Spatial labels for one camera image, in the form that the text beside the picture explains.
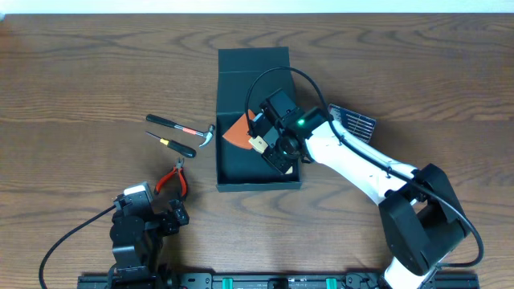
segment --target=white wall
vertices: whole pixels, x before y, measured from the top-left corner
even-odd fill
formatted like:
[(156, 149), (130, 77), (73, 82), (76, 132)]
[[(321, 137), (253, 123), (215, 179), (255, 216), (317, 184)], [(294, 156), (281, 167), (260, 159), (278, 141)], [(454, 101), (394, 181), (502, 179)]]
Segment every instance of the white wall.
[(0, 0), (0, 13), (514, 12), (514, 0)]

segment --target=open box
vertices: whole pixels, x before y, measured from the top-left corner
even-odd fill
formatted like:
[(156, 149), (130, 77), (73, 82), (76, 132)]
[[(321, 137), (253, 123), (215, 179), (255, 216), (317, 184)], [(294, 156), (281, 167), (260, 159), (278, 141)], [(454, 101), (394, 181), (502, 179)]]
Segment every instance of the open box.
[[(300, 166), (283, 175), (273, 169), (255, 150), (240, 149), (222, 135), (244, 113), (248, 88), (262, 72), (277, 66), (289, 66), (287, 47), (222, 49), (218, 53), (218, 101), (216, 108), (216, 171), (219, 192), (299, 189)], [(295, 85), (290, 71), (273, 71), (254, 87), (250, 110), (259, 113), (259, 105), (282, 88), (295, 100)]]

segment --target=hammer handle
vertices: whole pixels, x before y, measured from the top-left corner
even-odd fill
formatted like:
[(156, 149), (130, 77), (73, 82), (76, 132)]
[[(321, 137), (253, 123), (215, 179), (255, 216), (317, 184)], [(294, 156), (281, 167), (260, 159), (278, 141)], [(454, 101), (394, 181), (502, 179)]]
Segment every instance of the hammer handle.
[(160, 116), (155, 116), (153, 114), (149, 114), (146, 116), (146, 120), (149, 121), (149, 122), (153, 122), (154, 124), (160, 124), (160, 125), (164, 125), (164, 126), (167, 126), (169, 128), (176, 128), (176, 129), (180, 129), (182, 130), (183, 132), (187, 132), (187, 133), (190, 133), (192, 135), (197, 135), (197, 136), (203, 136), (203, 132), (199, 132), (197, 130), (194, 130), (192, 128), (187, 128), (185, 126), (182, 126), (180, 124), (177, 124), (176, 122), (174, 121), (171, 121), (171, 120), (167, 120), (165, 118), (162, 118)]

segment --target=wood grain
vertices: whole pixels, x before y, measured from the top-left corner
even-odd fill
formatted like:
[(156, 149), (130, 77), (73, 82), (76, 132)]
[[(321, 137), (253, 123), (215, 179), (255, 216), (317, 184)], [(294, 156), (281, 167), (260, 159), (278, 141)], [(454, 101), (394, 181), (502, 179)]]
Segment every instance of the wood grain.
[[(215, 119), (218, 49), (288, 46), (332, 103), (378, 119), (372, 145), (450, 177), (485, 242), (485, 288), (514, 275), (514, 21), (502, 14), (9, 15), (0, 23), (0, 287), (36, 288), (41, 258), (123, 188), (177, 157), (145, 136), (199, 139)], [(298, 98), (317, 104), (296, 78)], [(186, 160), (189, 226), (166, 240), (178, 267), (344, 271), (390, 261), (375, 205), (304, 165), (299, 191), (218, 193), (214, 145)], [(110, 218), (67, 240), (47, 284), (113, 264)], [(476, 253), (468, 238), (450, 256)]]

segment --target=screwdriver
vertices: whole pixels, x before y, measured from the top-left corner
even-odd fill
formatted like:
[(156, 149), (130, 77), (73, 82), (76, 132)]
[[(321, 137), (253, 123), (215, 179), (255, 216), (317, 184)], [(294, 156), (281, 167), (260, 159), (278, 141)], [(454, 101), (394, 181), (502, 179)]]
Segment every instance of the screwdriver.
[(146, 134), (148, 134), (151, 137), (154, 137), (154, 138), (158, 139), (163, 145), (165, 145), (168, 148), (170, 148), (170, 149), (180, 153), (184, 157), (193, 158), (193, 157), (196, 156), (196, 151), (194, 149), (192, 149), (192, 148), (190, 148), (190, 147), (188, 147), (186, 145), (179, 144), (175, 140), (166, 140), (166, 139), (163, 139), (160, 136), (154, 135), (151, 132), (146, 132)]

